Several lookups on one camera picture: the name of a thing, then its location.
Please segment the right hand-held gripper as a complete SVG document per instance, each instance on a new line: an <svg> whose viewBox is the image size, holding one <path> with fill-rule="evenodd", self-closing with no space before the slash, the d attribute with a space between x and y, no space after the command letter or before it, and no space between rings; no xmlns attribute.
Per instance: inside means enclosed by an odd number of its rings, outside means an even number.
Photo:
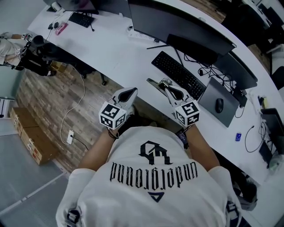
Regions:
<svg viewBox="0 0 284 227"><path fill-rule="evenodd" d="M199 121L199 105L196 100L186 101L190 98L186 89L178 86L169 86L165 88L165 92L180 125L189 127Z"/></svg>

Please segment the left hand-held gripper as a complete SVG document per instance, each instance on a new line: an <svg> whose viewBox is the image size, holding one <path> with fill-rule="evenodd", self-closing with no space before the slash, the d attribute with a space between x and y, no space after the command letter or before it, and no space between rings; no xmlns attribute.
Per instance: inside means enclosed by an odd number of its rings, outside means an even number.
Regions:
<svg viewBox="0 0 284 227"><path fill-rule="evenodd" d="M109 129L121 127L129 118L130 109L138 95L136 87L127 87L117 90L112 100L104 102L99 111L99 122Z"/></svg>

